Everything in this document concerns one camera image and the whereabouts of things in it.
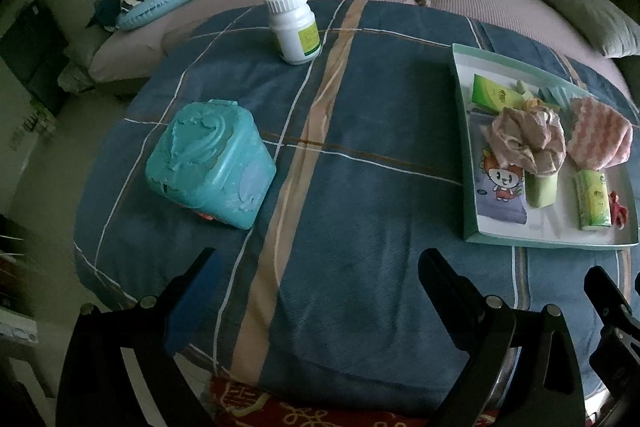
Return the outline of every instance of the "pink striped towel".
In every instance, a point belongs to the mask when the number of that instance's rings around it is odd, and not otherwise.
[[[567,152],[580,169],[599,171],[629,159],[633,128],[618,111],[590,96],[574,98],[574,128]]]

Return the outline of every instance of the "beige floor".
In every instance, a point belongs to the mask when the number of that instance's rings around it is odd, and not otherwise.
[[[52,140],[34,150],[9,213],[28,231],[25,247],[33,269],[25,281],[26,296],[38,325],[38,362],[55,393],[80,306],[92,302],[104,309],[78,281],[72,256],[74,220],[100,142],[125,111],[125,103],[100,92],[71,97],[58,115]],[[179,360],[180,368],[192,377],[188,382],[198,393],[207,375],[184,362]],[[154,417],[153,407],[143,406],[145,413],[147,408]],[[156,417],[148,420],[163,425]]]

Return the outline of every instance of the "pill bottle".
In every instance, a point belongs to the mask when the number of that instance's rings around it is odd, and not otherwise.
[[[304,64],[322,51],[316,16],[306,0],[264,0],[269,7],[269,28],[285,62]]]

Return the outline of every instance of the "teal plastic container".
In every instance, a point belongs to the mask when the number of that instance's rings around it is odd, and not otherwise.
[[[206,219],[252,227],[276,166],[238,102],[183,107],[146,161],[151,189]]]

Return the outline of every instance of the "red fabric with gold embroidery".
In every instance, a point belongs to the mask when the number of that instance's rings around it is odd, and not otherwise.
[[[382,411],[327,410],[296,407],[242,383],[213,377],[210,399],[219,411],[219,427],[423,427],[424,418],[407,418]],[[476,427],[487,427],[495,413],[483,414]]]

